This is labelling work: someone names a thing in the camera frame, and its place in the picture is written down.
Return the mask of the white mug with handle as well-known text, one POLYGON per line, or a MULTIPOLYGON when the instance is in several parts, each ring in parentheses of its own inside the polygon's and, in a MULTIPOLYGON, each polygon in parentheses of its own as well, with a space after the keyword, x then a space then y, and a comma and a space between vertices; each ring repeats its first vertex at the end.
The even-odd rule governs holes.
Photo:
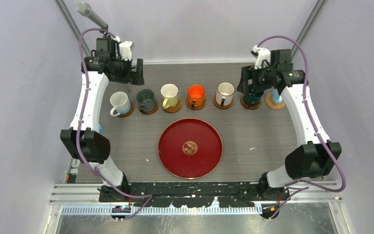
POLYGON ((120 114, 127 113, 130 108, 130 100, 125 92, 119 91, 111 95, 110 104, 112 108, 110 110, 110 116, 117 117, 120 114))

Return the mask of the light blue mug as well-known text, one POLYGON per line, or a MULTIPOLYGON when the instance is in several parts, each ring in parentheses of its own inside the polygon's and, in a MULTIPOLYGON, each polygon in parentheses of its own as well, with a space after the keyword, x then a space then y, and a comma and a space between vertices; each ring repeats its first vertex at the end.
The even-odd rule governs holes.
POLYGON ((271 102, 273 104, 276 104, 276 105, 280 105, 282 104, 283 102, 283 99, 281 97, 281 95, 279 94, 278 90, 277 89, 273 89, 272 92, 271 92, 271 98, 270 98, 271 102))

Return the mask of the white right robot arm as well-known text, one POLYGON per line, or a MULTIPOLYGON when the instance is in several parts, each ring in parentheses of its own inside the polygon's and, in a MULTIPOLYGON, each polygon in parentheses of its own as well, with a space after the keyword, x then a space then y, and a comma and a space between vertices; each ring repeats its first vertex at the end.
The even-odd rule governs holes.
POLYGON ((278 189, 304 178, 327 176, 341 154, 341 145, 330 140, 322 128, 310 98, 307 70, 295 70, 291 50, 268 50, 254 46, 256 61, 241 68, 237 91, 247 109, 257 109, 266 90, 274 89, 284 101, 295 127, 297 148, 286 156, 284 165, 264 173, 259 195, 271 200, 278 189))

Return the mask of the orange mug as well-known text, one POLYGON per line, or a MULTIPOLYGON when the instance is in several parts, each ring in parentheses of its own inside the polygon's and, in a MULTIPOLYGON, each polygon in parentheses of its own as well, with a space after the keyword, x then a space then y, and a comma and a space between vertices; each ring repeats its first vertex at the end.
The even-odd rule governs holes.
POLYGON ((188 87, 187 99, 192 107, 202 105, 205 98, 205 89, 202 85, 193 84, 188 87))

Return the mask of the dark green mug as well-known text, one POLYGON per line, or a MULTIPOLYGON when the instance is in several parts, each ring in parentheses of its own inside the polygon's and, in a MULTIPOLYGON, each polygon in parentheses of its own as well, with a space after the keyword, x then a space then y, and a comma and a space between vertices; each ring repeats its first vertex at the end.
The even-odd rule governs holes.
POLYGON ((251 92, 251 93, 245 94, 245 101, 248 104, 251 104, 251 102, 257 103, 259 100, 261 100, 263 94, 264 94, 264 91, 251 92))

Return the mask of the grey glass mug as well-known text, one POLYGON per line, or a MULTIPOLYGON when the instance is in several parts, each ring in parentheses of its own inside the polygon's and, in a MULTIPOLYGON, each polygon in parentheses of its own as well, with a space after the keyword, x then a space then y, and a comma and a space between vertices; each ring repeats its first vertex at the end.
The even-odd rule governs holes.
POLYGON ((139 104, 140 112, 143 114, 153 111, 156 107, 155 95, 151 89, 141 89, 138 91, 136 100, 139 104))

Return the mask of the white ribbed mug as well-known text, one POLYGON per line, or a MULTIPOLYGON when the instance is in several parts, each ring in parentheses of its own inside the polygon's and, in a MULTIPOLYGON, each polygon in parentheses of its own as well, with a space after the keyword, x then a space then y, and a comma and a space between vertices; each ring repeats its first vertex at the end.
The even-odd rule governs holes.
POLYGON ((217 91, 216 91, 216 99, 217 102, 220 103, 222 97, 228 98, 228 103, 230 102, 229 100, 233 99, 235 93, 235 86, 227 81, 219 83, 217 86, 217 91))

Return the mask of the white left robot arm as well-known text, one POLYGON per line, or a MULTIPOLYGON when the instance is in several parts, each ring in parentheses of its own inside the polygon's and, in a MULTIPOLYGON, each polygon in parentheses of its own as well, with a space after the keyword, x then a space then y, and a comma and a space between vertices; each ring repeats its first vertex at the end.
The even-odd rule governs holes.
POLYGON ((60 139, 71 157, 84 163, 103 180, 101 191, 119 202, 126 201, 130 186, 126 175, 111 158, 110 141, 101 135, 99 117, 102 100, 110 81, 143 85, 143 60, 132 66, 131 41, 118 37, 98 38, 90 56, 81 56, 82 86, 75 116, 68 129, 60 132, 60 139))

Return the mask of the wooden coaster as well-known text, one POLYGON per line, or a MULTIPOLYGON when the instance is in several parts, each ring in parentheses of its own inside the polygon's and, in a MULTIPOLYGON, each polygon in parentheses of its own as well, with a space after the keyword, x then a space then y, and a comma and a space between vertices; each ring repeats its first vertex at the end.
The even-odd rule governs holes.
POLYGON ((145 99, 138 104, 138 110, 143 115, 154 114, 159 107, 159 103, 156 99, 145 99))
POLYGON ((170 114, 178 112, 181 109, 181 107, 182 107, 182 103, 181 103, 181 99, 180 98, 178 98, 177 104, 175 106, 173 106, 173 107, 166 107, 167 103, 168 103, 168 99, 166 98, 166 99, 163 100, 162 109, 165 112, 170 113, 170 114))
POLYGON ((200 105, 200 106, 194 106, 194 107, 192 107, 192 106, 189 104, 188 99, 185 100, 185 103, 186 103, 186 106, 187 106, 189 109, 191 109, 191 110, 201 110, 201 109, 203 109, 203 108, 205 107, 205 105, 206 105, 206 98, 204 99, 203 104, 200 105))
POLYGON ((257 103, 251 102, 251 104, 248 104, 245 101, 245 95, 242 95, 241 97, 241 105, 248 110, 256 110, 260 108, 261 104, 262 104, 261 100, 259 100, 257 103))
POLYGON ((118 117, 123 118, 123 117, 128 117, 129 115, 131 115, 133 113, 133 111, 134 111, 134 104, 133 104, 132 101, 130 101, 130 105, 131 105, 130 110, 127 113, 125 113, 125 114, 118 115, 118 117))
POLYGON ((217 95, 214 95, 213 100, 212 100, 213 104, 214 104, 215 107, 217 107, 221 110, 229 109, 234 103, 234 99, 229 100, 230 102, 228 103, 227 102, 228 98, 226 98, 226 97, 222 97, 220 103, 218 103, 216 97, 217 97, 217 95))

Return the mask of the pale yellow mug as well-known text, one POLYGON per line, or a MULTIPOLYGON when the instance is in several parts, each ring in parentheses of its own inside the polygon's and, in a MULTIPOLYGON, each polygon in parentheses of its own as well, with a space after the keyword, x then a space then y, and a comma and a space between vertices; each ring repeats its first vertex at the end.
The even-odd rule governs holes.
POLYGON ((178 104, 178 88, 174 84, 165 84, 161 88, 161 96, 163 98, 162 107, 163 109, 176 107, 178 104))

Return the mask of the red round tray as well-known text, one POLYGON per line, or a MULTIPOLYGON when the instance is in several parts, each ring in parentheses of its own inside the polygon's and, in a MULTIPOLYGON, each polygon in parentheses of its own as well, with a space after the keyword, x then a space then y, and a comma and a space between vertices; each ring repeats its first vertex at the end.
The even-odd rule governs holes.
POLYGON ((160 135, 158 156, 164 168, 184 179, 207 176, 218 166, 223 142, 206 121, 184 118, 171 123, 160 135))

